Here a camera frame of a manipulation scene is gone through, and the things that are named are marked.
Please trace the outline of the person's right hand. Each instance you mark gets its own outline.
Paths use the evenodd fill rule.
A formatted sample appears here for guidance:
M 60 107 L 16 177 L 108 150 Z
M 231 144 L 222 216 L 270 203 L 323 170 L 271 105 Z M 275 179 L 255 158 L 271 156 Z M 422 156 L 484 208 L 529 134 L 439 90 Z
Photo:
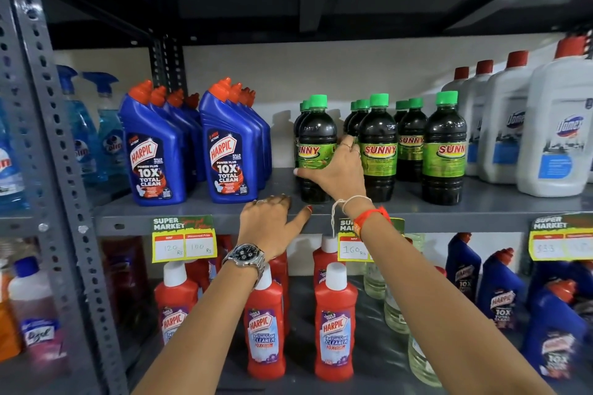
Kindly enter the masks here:
M 360 145 L 354 137 L 345 135 L 337 146 L 334 156 L 324 168 L 326 176 L 316 183 L 325 191 L 343 213 L 355 219 L 362 212 L 375 208 L 367 197 L 364 170 L 360 160 Z

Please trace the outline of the person's right forearm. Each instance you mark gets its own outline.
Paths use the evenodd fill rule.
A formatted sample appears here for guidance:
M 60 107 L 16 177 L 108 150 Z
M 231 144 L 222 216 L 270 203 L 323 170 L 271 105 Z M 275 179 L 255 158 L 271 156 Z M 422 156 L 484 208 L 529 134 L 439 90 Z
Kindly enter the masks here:
M 517 348 L 381 215 L 362 241 L 451 395 L 556 395 Z

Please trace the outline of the rows of red white-capped bottles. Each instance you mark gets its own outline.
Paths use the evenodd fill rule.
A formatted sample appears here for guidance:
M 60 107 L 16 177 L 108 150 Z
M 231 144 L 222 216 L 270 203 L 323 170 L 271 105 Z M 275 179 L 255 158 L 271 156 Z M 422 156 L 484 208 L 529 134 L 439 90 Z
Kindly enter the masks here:
M 316 359 L 315 375 L 325 381 L 345 381 L 353 375 L 352 350 L 355 303 L 358 292 L 347 281 L 346 266 L 339 262 L 337 239 L 322 240 L 313 253 Z M 284 288 L 265 264 L 242 312 L 248 348 L 248 374 L 275 380 L 286 371 L 285 337 L 288 331 Z

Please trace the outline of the blue glass cleaner spray bottle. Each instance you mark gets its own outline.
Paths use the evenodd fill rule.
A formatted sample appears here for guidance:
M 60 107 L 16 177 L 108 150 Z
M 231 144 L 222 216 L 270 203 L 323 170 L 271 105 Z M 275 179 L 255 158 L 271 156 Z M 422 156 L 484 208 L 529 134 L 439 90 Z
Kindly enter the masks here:
M 88 185 L 106 182 L 107 173 L 99 163 L 99 137 L 87 108 L 75 94 L 73 77 L 78 72 L 69 66 L 57 65 L 57 73 L 68 110 L 70 130 L 74 139 L 75 156 L 81 176 Z
M 111 74 L 93 71 L 82 72 L 82 77 L 96 86 L 100 99 L 97 108 L 99 115 L 100 163 L 109 177 L 125 176 L 123 128 L 111 87 L 112 84 L 119 82 L 119 80 Z
M 0 211 L 27 210 L 25 184 L 0 99 Z

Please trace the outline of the silver wristwatch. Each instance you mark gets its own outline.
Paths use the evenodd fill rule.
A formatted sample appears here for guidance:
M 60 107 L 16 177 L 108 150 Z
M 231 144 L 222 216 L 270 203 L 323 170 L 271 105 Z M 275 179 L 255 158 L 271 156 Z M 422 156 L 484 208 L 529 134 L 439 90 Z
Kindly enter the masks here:
M 221 267 L 224 267 L 227 262 L 232 262 L 239 268 L 255 268 L 258 272 L 258 277 L 254 283 L 253 288 L 255 288 L 262 279 L 267 265 L 264 252 L 253 243 L 243 243 L 236 245 L 224 257 Z

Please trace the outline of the dark red liquid bottle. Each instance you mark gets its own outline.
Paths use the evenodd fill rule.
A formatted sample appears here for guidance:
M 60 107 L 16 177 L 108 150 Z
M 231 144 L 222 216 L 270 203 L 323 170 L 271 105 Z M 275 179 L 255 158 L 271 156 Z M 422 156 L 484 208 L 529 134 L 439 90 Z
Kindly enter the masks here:
M 101 238 L 101 247 L 115 290 L 117 312 L 123 320 L 149 291 L 143 239 L 141 236 L 107 236 Z

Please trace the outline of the yellow price tag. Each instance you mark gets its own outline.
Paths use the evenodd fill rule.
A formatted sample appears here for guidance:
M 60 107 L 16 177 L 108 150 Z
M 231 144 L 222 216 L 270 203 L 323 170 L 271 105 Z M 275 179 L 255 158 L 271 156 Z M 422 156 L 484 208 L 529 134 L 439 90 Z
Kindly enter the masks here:
M 151 244 L 153 264 L 218 256 L 217 238 L 210 214 L 153 218 Z
M 593 213 L 537 218 L 530 227 L 528 252 L 535 262 L 593 260 Z
M 336 221 L 337 260 L 339 262 L 374 262 L 362 239 L 355 233 L 353 222 L 348 218 Z

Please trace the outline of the red wristband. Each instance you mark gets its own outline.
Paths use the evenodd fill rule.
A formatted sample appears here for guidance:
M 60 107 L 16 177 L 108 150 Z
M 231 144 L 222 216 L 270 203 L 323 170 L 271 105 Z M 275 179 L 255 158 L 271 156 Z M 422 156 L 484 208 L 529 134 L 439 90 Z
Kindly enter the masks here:
M 354 234 L 356 234 L 359 238 L 362 238 L 362 229 L 365 223 L 367 222 L 369 217 L 375 214 L 381 215 L 381 217 L 384 218 L 391 225 L 391 218 L 389 216 L 389 213 L 383 206 L 380 206 L 378 208 L 368 209 L 359 214 L 359 216 L 357 216 L 354 220 L 352 220 L 352 230 Z

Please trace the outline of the orange liquid bottle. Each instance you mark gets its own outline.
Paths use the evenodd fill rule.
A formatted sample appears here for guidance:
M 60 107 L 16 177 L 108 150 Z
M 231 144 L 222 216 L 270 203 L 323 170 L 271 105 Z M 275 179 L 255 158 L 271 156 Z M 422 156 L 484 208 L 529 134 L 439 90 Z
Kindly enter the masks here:
M 0 363 L 18 356 L 24 349 L 8 294 L 11 280 L 8 260 L 0 258 Z

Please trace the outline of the grey metal shelving rack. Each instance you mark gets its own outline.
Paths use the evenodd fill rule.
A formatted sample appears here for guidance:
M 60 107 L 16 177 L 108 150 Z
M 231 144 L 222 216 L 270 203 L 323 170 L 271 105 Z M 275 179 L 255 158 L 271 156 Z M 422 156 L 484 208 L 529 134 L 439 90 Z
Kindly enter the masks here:
M 77 314 L 87 315 L 85 343 L 73 336 L 72 348 L 93 352 L 97 379 L 109 395 L 128 395 L 141 377 L 154 352 L 140 344 L 140 363 L 126 361 L 108 304 L 107 285 L 99 270 L 98 239 L 106 235 L 142 235 L 151 232 L 153 217 L 169 212 L 212 214 L 215 228 L 224 234 L 238 227 L 242 206 L 217 205 L 205 189 L 196 189 L 187 202 L 164 208 L 135 204 L 128 189 L 107 190 L 107 201 L 98 203 L 95 192 L 87 192 L 75 156 L 74 140 L 67 126 L 68 111 L 59 84 L 55 50 L 122 48 L 146 49 L 151 78 L 169 89 L 198 83 L 201 92 L 211 81 L 206 64 L 190 58 L 188 47 L 214 46 L 216 52 L 231 45 L 255 46 L 262 54 L 242 62 L 223 60 L 222 74 L 231 76 L 231 65 L 250 65 L 240 80 L 255 89 L 257 102 L 267 96 L 280 102 L 289 97 L 292 107 L 300 98 L 297 83 L 313 84 L 306 96 L 320 92 L 323 84 L 330 101 L 345 96 L 347 89 L 371 77 L 362 66 L 378 53 L 362 58 L 349 50 L 378 41 L 412 39 L 404 48 L 404 65 L 419 58 L 436 58 L 444 40 L 490 40 L 502 46 L 502 36 L 511 36 L 518 49 L 519 34 L 586 33 L 593 29 L 593 0 L 0 0 L 0 89 L 4 106 L 15 129 L 19 164 L 27 182 L 39 182 L 27 200 L 45 254 L 54 234 L 56 251 L 68 255 L 63 264 L 50 265 L 56 282 L 60 308 L 66 307 L 66 290 L 76 290 Z M 288 77 L 296 77 L 286 91 L 272 82 L 272 48 L 301 47 L 290 52 L 290 64 L 282 65 Z

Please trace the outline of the pink liquid blue-capped bottle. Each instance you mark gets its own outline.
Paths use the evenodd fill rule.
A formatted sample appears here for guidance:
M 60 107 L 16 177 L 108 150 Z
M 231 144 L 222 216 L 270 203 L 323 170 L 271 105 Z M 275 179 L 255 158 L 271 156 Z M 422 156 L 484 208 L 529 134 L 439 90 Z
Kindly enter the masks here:
M 32 364 L 39 371 L 61 368 L 67 352 L 48 273 L 34 256 L 16 260 L 13 268 L 8 296 Z

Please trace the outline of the white red-capped cleaner bottle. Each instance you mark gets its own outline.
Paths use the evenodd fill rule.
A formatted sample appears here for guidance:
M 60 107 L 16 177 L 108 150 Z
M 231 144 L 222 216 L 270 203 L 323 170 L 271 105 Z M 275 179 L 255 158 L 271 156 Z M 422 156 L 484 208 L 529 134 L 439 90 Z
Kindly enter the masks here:
M 493 72 L 494 61 L 479 61 L 476 73 L 460 87 L 458 113 L 467 124 L 465 175 L 477 176 L 478 144 L 486 99 L 486 85 Z
M 452 81 L 446 83 L 442 88 L 441 92 L 456 91 L 458 92 L 461 85 L 469 78 L 470 67 L 457 67 L 454 71 L 454 78 Z
M 551 62 L 530 77 L 517 189 L 539 198 L 573 197 L 593 164 L 593 60 L 586 36 L 561 39 Z
M 526 50 L 510 52 L 505 69 L 490 77 L 486 84 L 477 165 L 482 181 L 516 184 L 532 74 L 528 58 Z

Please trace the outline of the person's left hand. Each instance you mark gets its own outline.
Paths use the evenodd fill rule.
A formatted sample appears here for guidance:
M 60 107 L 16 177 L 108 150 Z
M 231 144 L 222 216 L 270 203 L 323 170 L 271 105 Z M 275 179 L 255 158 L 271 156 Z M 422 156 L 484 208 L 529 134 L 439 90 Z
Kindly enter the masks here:
M 290 207 L 291 197 L 284 194 L 249 202 L 240 215 L 237 244 L 255 244 L 264 252 L 267 263 L 282 255 L 294 240 L 285 235 Z

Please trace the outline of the dark floor cleaner bottle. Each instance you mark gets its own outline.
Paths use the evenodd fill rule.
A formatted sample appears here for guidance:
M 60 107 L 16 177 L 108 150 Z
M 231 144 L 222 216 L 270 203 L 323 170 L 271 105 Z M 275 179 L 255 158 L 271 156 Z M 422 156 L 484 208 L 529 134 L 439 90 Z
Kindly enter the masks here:
M 309 111 L 298 130 L 297 167 L 322 169 L 330 164 L 337 148 L 337 126 L 326 112 L 326 94 L 313 94 L 308 102 Z

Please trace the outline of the clear pale liquid bottle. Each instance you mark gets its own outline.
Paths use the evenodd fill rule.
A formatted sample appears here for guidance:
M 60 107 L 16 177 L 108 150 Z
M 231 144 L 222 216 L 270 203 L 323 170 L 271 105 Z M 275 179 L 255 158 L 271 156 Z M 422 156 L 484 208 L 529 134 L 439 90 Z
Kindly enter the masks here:
M 384 296 L 384 318 L 385 323 L 391 330 L 402 335 L 409 335 L 409 326 L 387 285 L 385 286 Z
M 408 339 L 407 351 L 410 369 L 414 376 L 428 386 L 435 388 L 442 387 L 442 384 L 434 372 L 432 365 L 427 360 L 425 354 L 419 347 L 418 342 L 411 334 L 409 335 Z
M 364 275 L 364 290 L 375 300 L 384 300 L 386 283 L 378 266 L 374 262 L 367 262 Z

